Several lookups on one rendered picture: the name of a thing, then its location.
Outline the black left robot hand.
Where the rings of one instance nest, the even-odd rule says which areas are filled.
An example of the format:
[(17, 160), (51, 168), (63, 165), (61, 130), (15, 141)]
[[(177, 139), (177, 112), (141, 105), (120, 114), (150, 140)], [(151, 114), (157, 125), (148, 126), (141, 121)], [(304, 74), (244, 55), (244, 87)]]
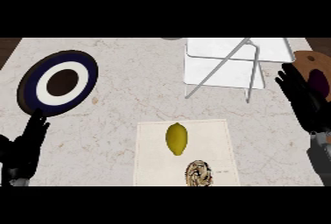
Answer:
[(35, 177), (49, 125), (39, 108), (29, 119), (23, 135), (14, 141), (0, 135), (2, 177), (8, 176), (15, 179)]

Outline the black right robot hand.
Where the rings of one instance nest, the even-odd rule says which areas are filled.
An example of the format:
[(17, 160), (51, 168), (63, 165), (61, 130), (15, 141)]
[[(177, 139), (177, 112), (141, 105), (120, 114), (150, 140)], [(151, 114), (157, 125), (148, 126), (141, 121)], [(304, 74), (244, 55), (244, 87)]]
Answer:
[(283, 64), (276, 81), (292, 103), (295, 115), (305, 131), (317, 133), (331, 131), (331, 102), (310, 87), (293, 64)]

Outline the cream rectangular placemat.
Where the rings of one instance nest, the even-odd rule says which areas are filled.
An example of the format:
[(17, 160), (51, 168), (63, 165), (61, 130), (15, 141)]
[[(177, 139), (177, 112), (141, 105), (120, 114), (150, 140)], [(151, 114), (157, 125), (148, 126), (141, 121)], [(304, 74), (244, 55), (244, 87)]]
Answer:
[[(188, 130), (188, 144), (179, 156), (174, 155), (166, 143), (166, 132), (175, 123)], [(212, 186), (242, 184), (225, 119), (138, 124), (135, 186), (187, 186), (187, 169), (196, 160), (211, 166)]]

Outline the brown and white cupcake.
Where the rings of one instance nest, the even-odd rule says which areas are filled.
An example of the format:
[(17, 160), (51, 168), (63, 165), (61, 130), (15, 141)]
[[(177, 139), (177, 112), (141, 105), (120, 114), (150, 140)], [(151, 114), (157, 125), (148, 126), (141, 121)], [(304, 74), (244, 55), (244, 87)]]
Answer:
[(203, 160), (190, 163), (185, 180), (188, 186), (211, 186), (213, 184), (213, 170)]

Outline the dark purple eggplant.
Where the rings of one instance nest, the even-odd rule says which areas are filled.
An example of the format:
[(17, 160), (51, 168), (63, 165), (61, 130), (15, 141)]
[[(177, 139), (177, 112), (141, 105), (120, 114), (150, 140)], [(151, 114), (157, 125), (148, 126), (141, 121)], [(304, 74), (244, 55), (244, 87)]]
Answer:
[(310, 87), (324, 96), (327, 97), (330, 94), (330, 85), (329, 80), (324, 75), (324, 72), (318, 69), (314, 69), (310, 73), (308, 79)]

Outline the brown wooden cutting board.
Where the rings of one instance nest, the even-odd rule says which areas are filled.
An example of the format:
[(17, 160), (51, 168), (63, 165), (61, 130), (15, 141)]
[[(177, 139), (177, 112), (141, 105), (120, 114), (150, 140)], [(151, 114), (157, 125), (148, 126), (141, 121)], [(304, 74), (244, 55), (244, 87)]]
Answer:
[(308, 83), (310, 73), (314, 69), (324, 72), (330, 85), (330, 94), (326, 100), (331, 102), (331, 57), (317, 51), (296, 51), (295, 52), (295, 67), (301, 72)]

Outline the navy and white round plate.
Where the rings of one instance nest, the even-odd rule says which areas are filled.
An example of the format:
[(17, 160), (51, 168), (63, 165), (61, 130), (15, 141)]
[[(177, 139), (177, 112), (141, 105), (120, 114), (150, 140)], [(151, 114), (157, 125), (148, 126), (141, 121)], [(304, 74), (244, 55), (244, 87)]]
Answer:
[(46, 117), (69, 112), (88, 98), (100, 78), (94, 57), (82, 51), (46, 56), (29, 69), (17, 89), (17, 103), (27, 114)]

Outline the yellow lemon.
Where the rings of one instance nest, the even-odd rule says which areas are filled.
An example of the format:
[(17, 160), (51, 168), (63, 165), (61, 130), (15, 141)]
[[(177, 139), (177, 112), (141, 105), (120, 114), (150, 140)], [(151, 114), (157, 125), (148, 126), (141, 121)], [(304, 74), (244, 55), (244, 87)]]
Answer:
[(166, 143), (174, 155), (179, 156), (188, 145), (188, 130), (178, 122), (168, 129)]

